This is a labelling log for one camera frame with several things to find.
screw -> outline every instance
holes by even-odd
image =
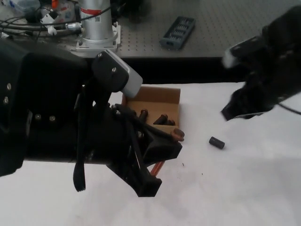
[[[167,125],[167,126],[174,126],[175,125],[175,121],[174,120],[167,120],[164,125]]]
[[[3,103],[4,103],[5,105],[8,104],[8,97],[4,97]]]
[[[11,84],[10,83],[7,84],[6,88],[8,89],[8,91],[10,91],[11,90]]]
[[[180,129],[175,128],[171,132],[171,135],[174,138],[174,140],[176,140],[176,141],[184,141],[185,133]]]
[[[41,120],[41,115],[40,114],[36,114],[35,116],[34,116],[34,118],[36,119],[36,120]]]
[[[50,120],[50,121],[55,121],[55,116],[51,115],[51,116],[49,117],[49,120]]]
[[[142,109],[141,114],[139,115],[139,120],[142,122],[146,122],[148,114],[149,112],[146,109]]]
[[[155,122],[154,125],[163,125],[168,119],[167,114],[162,114]]]

silver cylinder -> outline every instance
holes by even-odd
[[[110,6],[110,0],[79,0],[81,18],[93,16]],[[103,43],[111,41],[116,34],[112,28],[111,10],[106,11],[100,16],[84,20],[83,36],[85,41],[91,43]]]

white table surface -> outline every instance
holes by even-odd
[[[276,107],[225,122],[220,110],[242,83],[164,86],[182,89],[186,139],[159,173],[155,198],[138,198],[106,166],[86,165],[87,189],[77,193],[73,164],[25,161],[0,178],[0,225],[300,226],[301,116]],[[301,110],[300,99],[286,104]],[[211,136],[225,149],[210,146]]]

bolt head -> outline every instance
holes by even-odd
[[[51,116],[49,117],[49,121],[55,121],[55,116],[51,115]]]
[[[11,84],[10,84],[10,83],[7,84],[7,85],[6,85],[6,88],[8,89],[8,91],[10,91],[10,90],[11,90]]]
[[[143,133],[141,131],[138,131],[138,138],[139,139],[143,138]]]
[[[34,116],[35,120],[41,120],[42,116],[40,114],[36,114]]]
[[[3,103],[4,103],[5,105],[7,105],[7,104],[9,103],[8,97],[4,97]]]

metal bolt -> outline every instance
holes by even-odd
[[[51,116],[49,117],[49,120],[50,120],[50,121],[55,121],[55,116],[51,115]]]
[[[141,131],[138,131],[138,138],[141,139],[143,137],[143,133]]]
[[[35,118],[35,120],[41,120],[41,115],[40,114],[36,114],[35,116],[34,116],[34,118]]]
[[[7,88],[8,90],[11,90],[11,84],[10,84],[10,83],[7,84],[6,88]]]
[[[4,97],[3,103],[4,103],[5,105],[8,104],[8,97]]]
[[[139,120],[142,122],[146,122],[148,114],[149,112],[146,109],[142,109],[141,114],[139,115]]]

